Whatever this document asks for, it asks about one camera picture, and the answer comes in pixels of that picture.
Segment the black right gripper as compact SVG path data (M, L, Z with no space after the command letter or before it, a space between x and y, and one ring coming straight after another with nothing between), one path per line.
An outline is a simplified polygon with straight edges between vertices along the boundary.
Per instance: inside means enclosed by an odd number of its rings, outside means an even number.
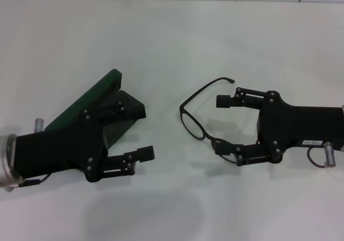
M287 104L276 91L262 92L237 87L233 97L218 95L217 108L260 108L259 137L262 144L237 145L215 141L221 157L233 154L237 166L281 162L291 147L344 147L344 110L339 107L300 107ZM321 146L304 146L303 140L321 140Z

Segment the green glasses case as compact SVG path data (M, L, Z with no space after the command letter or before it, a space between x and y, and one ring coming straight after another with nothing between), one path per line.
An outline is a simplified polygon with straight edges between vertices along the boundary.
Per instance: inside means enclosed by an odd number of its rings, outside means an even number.
M120 89L121 78L122 73L116 69L108 72L44 130L57 130L66 127L81 117L93 114L96 108L101 105L122 102L126 109L127 118L121 122L102 123L107 146L113 146L137 120L146 118L144 104Z

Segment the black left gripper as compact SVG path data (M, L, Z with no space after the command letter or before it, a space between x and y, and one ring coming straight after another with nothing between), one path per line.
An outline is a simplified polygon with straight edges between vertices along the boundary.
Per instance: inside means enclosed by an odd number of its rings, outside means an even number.
M97 107L70 125L16 139L14 169L25 179L78 169L89 182L107 177L108 144L103 127L127 118L122 102Z

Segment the black glasses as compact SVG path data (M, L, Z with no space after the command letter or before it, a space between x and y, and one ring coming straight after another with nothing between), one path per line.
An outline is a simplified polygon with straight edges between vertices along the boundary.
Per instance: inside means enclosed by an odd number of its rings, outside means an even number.
M215 143L221 143L222 139L215 138L214 136L211 136L205 128L202 126L202 124L185 108L191 101L193 101L201 92L203 92L206 88L210 87L211 85L215 84L218 81L226 81L230 84L233 84L235 81L227 78L227 77L220 77L217 78L200 89L198 89L195 93L193 93L189 98L187 98L179 107L180 112L180 120L182 122L182 125L187 130L187 132L196 140L203 141L205 139L208 139L211 142L211 146L214 150Z

